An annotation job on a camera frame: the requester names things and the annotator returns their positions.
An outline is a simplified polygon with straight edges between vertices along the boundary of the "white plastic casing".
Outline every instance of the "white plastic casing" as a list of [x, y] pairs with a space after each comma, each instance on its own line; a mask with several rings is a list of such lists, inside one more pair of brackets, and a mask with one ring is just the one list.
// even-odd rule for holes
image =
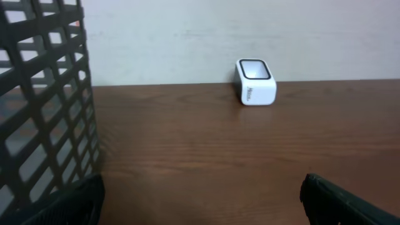
[[247, 106], [270, 105], [276, 97], [276, 81], [261, 59], [236, 62], [234, 85], [241, 102]]

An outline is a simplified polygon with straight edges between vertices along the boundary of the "black object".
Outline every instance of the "black object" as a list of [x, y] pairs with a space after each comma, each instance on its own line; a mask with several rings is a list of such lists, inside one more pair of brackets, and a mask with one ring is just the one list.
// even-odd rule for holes
[[400, 224], [400, 219], [317, 174], [307, 174], [300, 192], [310, 225]]
[[0, 218], [98, 171], [81, 2], [46, 2], [0, 1]]
[[103, 200], [103, 180], [99, 174], [94, 174], [0, 219], [0, 224], [95, 225], [99, 221]]

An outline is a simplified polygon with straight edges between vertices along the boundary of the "black mesh basket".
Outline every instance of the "black mesh basket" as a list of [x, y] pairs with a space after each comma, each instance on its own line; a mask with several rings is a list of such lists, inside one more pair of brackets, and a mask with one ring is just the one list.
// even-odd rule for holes
[[98, 158], [81, 3], [0, 0], [0, 218], [82, 180]]

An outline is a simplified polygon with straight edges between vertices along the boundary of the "wood grain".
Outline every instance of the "wood grain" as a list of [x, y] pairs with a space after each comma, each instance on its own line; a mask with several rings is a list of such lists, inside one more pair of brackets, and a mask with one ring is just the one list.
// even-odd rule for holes
[[230, 84], [94, 87], [100, 224], [308, 224], [318, 173], [400, 216], [400, 81], [280, 82], [246, 107]]

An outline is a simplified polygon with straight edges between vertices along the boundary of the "small white box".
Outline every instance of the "small white box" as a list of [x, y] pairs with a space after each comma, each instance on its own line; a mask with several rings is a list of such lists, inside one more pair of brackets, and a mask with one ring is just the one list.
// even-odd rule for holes
[[270, 105], [275, 101], [276, 81], [261, 59], [236, 62], [234, 87], [238, 98], [247, 106]]

